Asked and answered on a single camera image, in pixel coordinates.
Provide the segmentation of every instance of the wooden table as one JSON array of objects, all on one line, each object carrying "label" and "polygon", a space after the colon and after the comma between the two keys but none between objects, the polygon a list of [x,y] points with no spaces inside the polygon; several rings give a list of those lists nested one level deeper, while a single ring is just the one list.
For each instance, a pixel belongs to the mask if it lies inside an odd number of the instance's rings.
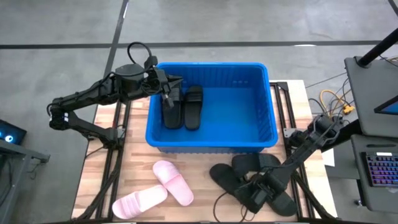
[{"label": "wooden table", "polygon": [[[292,101],[295,120],[298,128],[306,128],[312,120],[311,110],[302,80],[286,81],[289,85],[289,92]],[[277,120],[279,140],[277,144],[263,150],[276,155],[281,161],[285,160],[285,149],[280,131],[279,115],[274,91],[271,90],[272,101],[274,102],[275,118]],[[284,96],[282,103],[287,124],[287,109],[285,108]],[[121,198],[136,190],[146,189],[159,184],[152,172],[152,165],[159,160],[173,162],[188,185],[191,187],[195,199],[188,207],[182,207],[169,194],[166,201],[160,205],[144,212],[134,218],[135,222],[199,222],[215,221],[213,218],[213,204],[216,198],[223,193],[223,190],[216,185],[209,175],[210,168],[217,163],[231,164],[234,154],[165,154],[157,148],[151,147],[146,143],[145,131],[149,107],[149,98],[140,99],[132,102],[132,110],[129,119],[128,130],[126,132],[126,144],[124,147],[123,163],[119,180],[118,197]],[[95,117],[95,124],[104,128],[111,127],[115,105],[99,106]],[[90,142],[88,152],[101,147],[97,140]],[[103,176],[106,150],[102,149],[88,157],[83,166],[80,184],[76,195],[75,206],[72,217],[77,217],[86,209],[98,193]],[[323,165],[320,151],[316,151],[306,162],[305,168],[311,191],[326,208],[326,210],[336,216],[335,204],[331,195],[328,177],[326,176],[325,166]],[[288,186],[287,193],[292,195],[291,186]],[[301,205],[303,215],[307,217],[305,200],[300,190]],[[241,206],[239,202],[230,195],[225,195],[217,204],[216,214],[222,222],[238,222],[241,219]],[[247,219],[253,216],[248,212]],[[295,221],[296,216],[281,217],[274,213],[267,204],[256,214],[253,221]]]}]

